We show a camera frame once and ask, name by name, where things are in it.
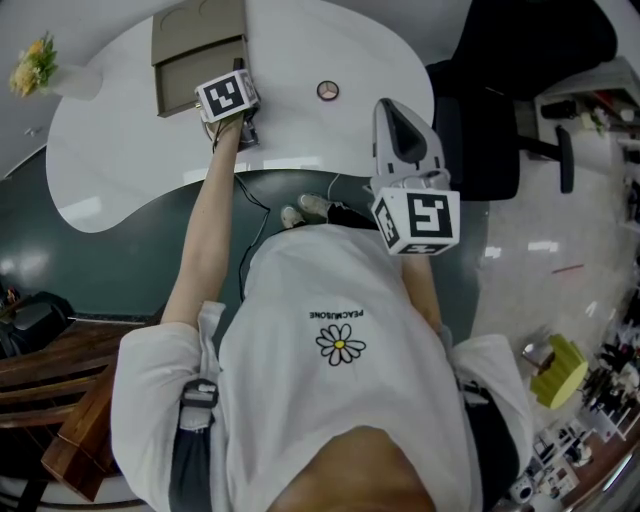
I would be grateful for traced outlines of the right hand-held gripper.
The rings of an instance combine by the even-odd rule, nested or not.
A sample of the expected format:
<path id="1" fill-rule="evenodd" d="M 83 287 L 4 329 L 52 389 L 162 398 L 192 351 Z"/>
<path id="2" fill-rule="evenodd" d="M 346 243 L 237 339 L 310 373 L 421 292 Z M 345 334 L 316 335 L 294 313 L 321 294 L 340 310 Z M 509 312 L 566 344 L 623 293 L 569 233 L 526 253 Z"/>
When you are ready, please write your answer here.
<path id="1" fill-rule="evenodd" d="M 374 108 L 373 149 L 380 176 L 370 181 L 371 213 L 388 253 L 436 256 L 457 245 L 460 194 L 450 189 L 431 126 L 406 105 L 383 98 Z"/>

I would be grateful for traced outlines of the grey gift box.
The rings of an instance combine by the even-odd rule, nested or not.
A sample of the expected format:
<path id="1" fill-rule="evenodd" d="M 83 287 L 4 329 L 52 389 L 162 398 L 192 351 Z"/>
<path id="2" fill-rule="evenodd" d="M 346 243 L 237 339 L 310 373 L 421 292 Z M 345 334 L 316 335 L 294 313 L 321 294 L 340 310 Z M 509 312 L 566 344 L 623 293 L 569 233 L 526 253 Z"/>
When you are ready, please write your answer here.
<path id="1" fill-rule="evenodd" d="M 151 64 L 158 115 L 194 107 L 197 86 L 249 66 L 244 0 L 184 0 L 153 16 Z"/>

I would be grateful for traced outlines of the person's left forearm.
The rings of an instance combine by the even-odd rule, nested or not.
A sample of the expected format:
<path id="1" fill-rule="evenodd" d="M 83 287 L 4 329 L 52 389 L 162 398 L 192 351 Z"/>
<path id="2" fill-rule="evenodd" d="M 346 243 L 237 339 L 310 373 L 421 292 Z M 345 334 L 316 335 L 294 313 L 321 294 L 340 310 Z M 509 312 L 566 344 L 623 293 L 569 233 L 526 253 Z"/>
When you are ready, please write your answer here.
<path id="1" fill-rule="evenodd" d="M 227 276 L 235 163 L 243 121 L 236 117 L 214 129 L 217 146 L 192 210 L 176 282 L 163 323 L 197 326 L 202 305 L 215 302 Z"/>

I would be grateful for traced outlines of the person's right forearm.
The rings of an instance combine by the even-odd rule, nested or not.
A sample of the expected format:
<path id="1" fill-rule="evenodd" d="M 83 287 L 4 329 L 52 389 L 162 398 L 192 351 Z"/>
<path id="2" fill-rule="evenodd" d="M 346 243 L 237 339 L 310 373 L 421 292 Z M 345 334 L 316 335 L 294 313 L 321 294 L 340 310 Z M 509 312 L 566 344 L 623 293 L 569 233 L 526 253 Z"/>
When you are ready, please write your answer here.
<path id="1" fill-rule="evenodd" d="M 442 332 L 442 317 L 430 259 L 426 255 L 402 258 L 402 279 L 413 307 L 438 334 Z"/>

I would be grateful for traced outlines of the white curved table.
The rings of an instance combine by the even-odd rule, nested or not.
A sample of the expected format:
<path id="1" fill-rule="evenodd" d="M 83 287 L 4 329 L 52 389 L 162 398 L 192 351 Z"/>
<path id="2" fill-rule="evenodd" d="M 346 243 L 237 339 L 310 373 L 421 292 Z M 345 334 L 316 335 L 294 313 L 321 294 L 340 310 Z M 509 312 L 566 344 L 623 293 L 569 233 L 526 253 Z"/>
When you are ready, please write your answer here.
<path id="1" fill-rule="evenodd" d="M 323 0 L 248 0 L 249 65 L 261 98 L 259 145 L 238 171 L 304 169 L 369 177 L 373 110 L 391 98 L 425 121 L 434 96 L 425 67 L 387 27 Z M 60 215 L 96 233 L 154 199 L 202 180 L 212 156 L 199 114 L 157 114 L 152 23 L 122 33 L 92 60 L 103 76 L 90 101 L 65 98 L 49 130 L 46 171 Z M 321 101 L 334 81 L 339 97 Z"/>

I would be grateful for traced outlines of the black office chair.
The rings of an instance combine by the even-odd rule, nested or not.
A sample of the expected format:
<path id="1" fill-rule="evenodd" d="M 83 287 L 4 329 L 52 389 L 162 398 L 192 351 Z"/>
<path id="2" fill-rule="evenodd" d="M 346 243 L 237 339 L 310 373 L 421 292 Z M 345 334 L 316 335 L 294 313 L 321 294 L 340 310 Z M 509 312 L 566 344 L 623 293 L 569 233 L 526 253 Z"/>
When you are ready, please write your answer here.
<path id="1" fill-rule="evenodd" d="M 427 66 L 451 187 L 464 201 L 515 197 L 523 150 L 555 160 L 574 189 L 568 131 L 553 144 L 518 132 L 515 104 L 611 61 L 617 35 L 595 0 L 472 0 L 453 56 Z"/>

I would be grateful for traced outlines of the black trousers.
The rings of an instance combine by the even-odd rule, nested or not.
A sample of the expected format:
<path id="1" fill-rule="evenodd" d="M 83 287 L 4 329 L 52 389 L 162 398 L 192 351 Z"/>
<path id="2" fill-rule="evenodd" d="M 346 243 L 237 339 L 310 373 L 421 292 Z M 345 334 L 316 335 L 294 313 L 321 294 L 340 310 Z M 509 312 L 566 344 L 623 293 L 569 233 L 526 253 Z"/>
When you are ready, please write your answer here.
<path id="1" fill-rule="evenodd" d="M 329 224 L 352 229 L 377 231 L 377 224 L 358 211 L 340 202 L 331 202 L 327 208 L 326 218 Z"/>

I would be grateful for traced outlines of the person's right beige shoe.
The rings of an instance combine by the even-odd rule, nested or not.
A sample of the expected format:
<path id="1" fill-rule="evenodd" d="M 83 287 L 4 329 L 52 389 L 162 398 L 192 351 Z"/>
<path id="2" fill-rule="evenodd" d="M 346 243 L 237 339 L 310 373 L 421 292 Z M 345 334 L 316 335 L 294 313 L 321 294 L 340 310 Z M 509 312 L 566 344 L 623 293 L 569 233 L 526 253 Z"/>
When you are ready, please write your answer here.
<path id="1" fill-rule="evenodd" d="M 333 203 L 317 194 L 304 193 L 298 197 L 298 205 L 307 214 L 328 219 L 329 208 Z"/>

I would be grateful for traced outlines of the person's beige shoe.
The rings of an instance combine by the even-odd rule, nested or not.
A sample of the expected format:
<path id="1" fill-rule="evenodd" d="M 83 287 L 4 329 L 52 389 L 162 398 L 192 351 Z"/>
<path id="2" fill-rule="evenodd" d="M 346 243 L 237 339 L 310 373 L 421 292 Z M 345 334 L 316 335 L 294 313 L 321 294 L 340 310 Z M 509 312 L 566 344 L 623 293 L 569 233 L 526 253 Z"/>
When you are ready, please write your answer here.
<path id="1" fill-rule="evenodd" d="M 291 205 L 285 205 L 280 212 L 281 223 L 286 230 L 302 227 L 307 224 L 303 215 Z"/>
<path id="2" fill-rule="evenodd" d="M 333 203 L 317 194 L 304 193 L 298 197 L 298 205 L 307 214 L 328 219 L 329 208 Z"/>

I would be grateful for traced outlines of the person's left beige shoe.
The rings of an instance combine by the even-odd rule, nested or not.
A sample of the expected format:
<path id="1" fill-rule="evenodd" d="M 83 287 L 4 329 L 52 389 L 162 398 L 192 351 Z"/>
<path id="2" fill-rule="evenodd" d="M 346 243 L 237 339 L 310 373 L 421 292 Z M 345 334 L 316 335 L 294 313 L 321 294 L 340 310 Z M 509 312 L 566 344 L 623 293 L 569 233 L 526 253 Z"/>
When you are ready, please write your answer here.
<path id="1" fill-rule="evenodd" d="M 286 230 L 302 227 L 307 224 L 303 215 L 291 205 L 285 205 L 280 212 L 281 223 Z"/>

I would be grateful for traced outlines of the white daisy print T-shirt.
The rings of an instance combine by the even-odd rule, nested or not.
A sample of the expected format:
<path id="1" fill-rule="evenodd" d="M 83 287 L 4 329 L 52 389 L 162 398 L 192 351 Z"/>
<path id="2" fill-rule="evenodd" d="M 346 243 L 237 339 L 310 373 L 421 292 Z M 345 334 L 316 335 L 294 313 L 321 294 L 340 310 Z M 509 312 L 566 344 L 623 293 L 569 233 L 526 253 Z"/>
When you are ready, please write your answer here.
<path id="1" fill-rule="evenodd" d="M 492 508 L 532 455 L 533 426 L 501 335 L 446 351 L 378 236 L 289 230 L 256 252 L 219 345 L 224 307 L 197 326 L 128 333 L 112 449 L 156 512 L 267 512 L 330 441 L 386 433 L 437 512 Z"/>

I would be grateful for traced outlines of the yellow flower bunch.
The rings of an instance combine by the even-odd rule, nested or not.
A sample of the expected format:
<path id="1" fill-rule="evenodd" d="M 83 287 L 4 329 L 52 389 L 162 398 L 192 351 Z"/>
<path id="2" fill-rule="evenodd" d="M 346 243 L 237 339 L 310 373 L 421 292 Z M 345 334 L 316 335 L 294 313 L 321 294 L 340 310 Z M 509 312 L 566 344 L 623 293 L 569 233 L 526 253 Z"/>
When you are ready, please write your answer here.
<path id="1" fill-rule="evenodd" d="M 58 69 L 54 37 L 46 32 L 22 52 L 9 77 L 10 91 L 27 97 L 43 92 Z"/>

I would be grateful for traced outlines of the white shelf unit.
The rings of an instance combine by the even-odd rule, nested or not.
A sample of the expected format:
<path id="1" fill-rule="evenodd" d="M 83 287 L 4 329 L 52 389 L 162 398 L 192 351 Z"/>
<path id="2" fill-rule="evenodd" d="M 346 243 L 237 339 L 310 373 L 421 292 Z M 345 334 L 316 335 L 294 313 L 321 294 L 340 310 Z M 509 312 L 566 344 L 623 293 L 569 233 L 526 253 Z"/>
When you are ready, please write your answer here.
<path id="1" fill-rule="evenodd" d="M 578 116 L 570 120 L 548 120 L 540 114 L 544 104 L 574 100 Z M 640 140 L 640 76 L 623 57 L 616 57 L 591 70 L 564 79 L 543 91 L 534 100 L 538 138 L 544 142 L 556 141 L 556 128 L 566 130 L 575 141 L 588 134 Z M 609 131 L 603 135 L 585 130 L 580 113 L 601 107 L 609 117 Z"/>

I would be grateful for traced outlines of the black bag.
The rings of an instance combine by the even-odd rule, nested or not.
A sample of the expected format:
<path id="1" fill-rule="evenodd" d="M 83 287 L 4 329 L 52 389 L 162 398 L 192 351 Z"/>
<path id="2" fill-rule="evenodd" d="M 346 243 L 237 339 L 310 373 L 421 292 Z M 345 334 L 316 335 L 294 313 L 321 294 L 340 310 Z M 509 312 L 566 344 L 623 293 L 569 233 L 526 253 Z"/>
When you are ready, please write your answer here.
<path id="1" fill-rule="evenodd" d="M 0 360 L 27 355 L 49 345 L 73 322 L 73 309 L 63 298 L 38 292 L 0 316 Z"/>

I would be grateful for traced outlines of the wooden staircase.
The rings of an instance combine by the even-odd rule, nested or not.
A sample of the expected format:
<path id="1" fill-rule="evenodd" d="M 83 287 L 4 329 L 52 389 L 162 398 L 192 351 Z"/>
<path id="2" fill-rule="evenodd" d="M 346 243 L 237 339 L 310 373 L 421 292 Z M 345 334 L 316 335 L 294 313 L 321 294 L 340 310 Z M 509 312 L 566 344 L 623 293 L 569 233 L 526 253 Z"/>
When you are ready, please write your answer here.
<path id="1" fill-rule="evenodd" d="M 111 449 L 116 360 L 127 324 L 76 322 L 46 348 L 0 361 L 0 477 L 22 479 L 18 509 L 59 483 L 80 498 L 64 512 L 103 512 L 101 485 L 119 476 Z"/>

